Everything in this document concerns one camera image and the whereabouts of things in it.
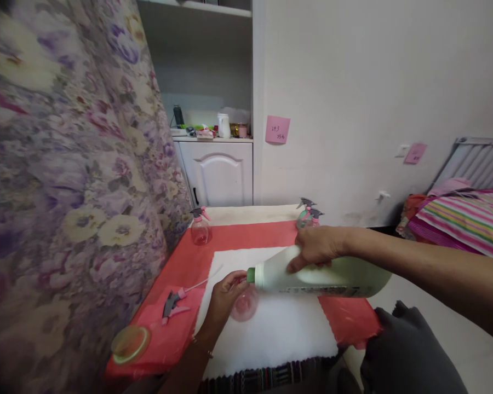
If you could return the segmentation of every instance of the radiator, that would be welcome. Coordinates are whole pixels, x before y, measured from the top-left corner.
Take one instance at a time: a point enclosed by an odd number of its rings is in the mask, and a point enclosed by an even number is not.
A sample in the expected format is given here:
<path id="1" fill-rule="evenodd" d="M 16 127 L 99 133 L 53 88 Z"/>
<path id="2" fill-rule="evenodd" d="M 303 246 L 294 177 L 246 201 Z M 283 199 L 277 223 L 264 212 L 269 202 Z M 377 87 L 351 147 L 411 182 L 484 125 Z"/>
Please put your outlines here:
<path id="1" fill-rule="evenodd" d="M 467 178 L 475 189 L 493 189 L 493 138 L 458 138 L 434 184 Z"/>

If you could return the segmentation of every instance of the spray bottle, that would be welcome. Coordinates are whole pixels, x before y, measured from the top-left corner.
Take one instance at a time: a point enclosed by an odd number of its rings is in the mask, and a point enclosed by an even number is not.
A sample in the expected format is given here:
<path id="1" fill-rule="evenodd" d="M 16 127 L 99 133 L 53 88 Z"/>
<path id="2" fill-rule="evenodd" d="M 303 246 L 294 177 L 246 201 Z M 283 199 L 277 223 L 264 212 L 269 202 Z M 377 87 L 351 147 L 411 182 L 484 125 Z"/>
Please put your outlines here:
<path id="1" fill-rule="evenodd" d="M 318 211 L 317 209 L 311 208 L 308 212 L 308 215 L 312 216 L 312 219 L 305 222 L 305 227 L 319 227 L 319 216 L 324 215 L 324 213 Z"/>
<path id="2" fill-rule="evenodd" d="M 296 209 L 299 209 L 302 205 L 305 205 L 305 209 L 303 210 L 303 212 L 300 213 L 300 215 L 297 218 L 296 227 L 298 228 L 298 230 L 299 229 L 302 229 L 303 227 L 305 227 L 305 224 L 307 223 L 307 221 L 310 220 L 309 219 L 310 214 L 308 212 L 311 210 L 311 207 L 313 205 L 316 205 L 315 202 L 312 202 L 308 198 L 305 198 L 305 197 L 300 197 L 300 198 L 301 198 L 301 202 L 297 206 Z"/>
<path id="3" fill-rule="evenodd" d="M 210 218 L 204 212 L 206 209 L 206 207 L 201 207 L 190 211 L 193 215 L 193 224 L 190 231 L 194 245 L 206 245 L 212 240 L 212 227 L 201 217 L 203 215 L 206 220 L 210 221 Z"/>
<path id="4" fill-rule="evenodd" d="M 308 265 L 290 274 L 286 266 L 299 256 L 298 245 L 283 249 L 267 261 L 249 268 L 246 281 L 259 291 L 287 294 L 313 294 L 332 297 L 372 297 L 383 289 L 391 273 L 356 257 L 339 257 L 331 264 Z"/>

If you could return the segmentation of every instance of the red table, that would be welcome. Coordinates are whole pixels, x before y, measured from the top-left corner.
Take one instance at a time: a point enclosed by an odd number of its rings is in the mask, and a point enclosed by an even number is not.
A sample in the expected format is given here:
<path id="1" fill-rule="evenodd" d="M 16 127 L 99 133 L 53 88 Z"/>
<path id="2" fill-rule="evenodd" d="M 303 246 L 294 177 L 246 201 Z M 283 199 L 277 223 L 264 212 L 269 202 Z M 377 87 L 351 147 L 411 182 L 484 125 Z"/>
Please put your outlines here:
<path id="1" fill-rule="evenodd" d="M 205 246 L 194 245 L 188 230 L 131 322 L 135 323 L 139 319 L 146 306 L 156 304 L 167 286 L 188 288 L 205 280 L 214 252 L 293 245 L 297 234 L 295 223 L 287 221 L 213 227 L 213 239 Z M 319 301 L 339 345 L 364 344 L 380 331 L 378 319 L 366 299 L 319 297 Z M 186 338 L 185 347 L 190 339 L 191 335 Z M 110 357 L 105 371 L 106 383 L 113 390 L 114 387 L 126 386 L 145 373 L 164 373 L 169 367 L 157 365 L 153 371 L 136 373 L 131 364 L 119 366 Z"/>

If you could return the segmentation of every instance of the shelf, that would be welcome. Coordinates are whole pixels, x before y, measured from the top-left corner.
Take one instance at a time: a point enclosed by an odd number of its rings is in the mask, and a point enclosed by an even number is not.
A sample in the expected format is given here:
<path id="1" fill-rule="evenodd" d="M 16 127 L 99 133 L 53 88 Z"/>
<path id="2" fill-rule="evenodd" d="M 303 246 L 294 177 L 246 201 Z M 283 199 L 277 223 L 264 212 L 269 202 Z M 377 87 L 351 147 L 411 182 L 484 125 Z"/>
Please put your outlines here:
<path id="1" fill-rule="evenodd" d="M 253 143 L 249 138 L 195 138 L 195 137 L 173 137 L 178 142 L 222 142 L 222 143 Z"/>
<path id="2" fill-rule="evenodd" d="M 177 0 L 140 0 L 140 1 L 149 2 L 149 3 L 157 3 L 157 4 L 165 4 L 165 5 L 172 5 L 174 7 L 208 11 L 208 12 L 219 13 L 219 14 L 242 16 L 244 18 L 251 18 L 252 17 L 252 11 L 242 10 L 242 9 L 238 9 L 238 8 L 224 7 L 222 5 L 198 3 L 198 2 L 190 1 L 190 0 L 183 1 L 183 2 L 178 2 Z"/>

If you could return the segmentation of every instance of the light switch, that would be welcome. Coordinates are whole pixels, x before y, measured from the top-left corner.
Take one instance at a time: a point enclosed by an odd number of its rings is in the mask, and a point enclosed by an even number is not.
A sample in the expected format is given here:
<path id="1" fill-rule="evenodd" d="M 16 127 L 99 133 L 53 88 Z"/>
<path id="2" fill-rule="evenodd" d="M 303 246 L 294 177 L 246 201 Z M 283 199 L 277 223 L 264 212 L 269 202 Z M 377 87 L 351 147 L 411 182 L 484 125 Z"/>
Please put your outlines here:
<path id="1" fill-rule="evenodd" d="M 411 145 L 400 145 L 394 157 L 406 157 Z"/>

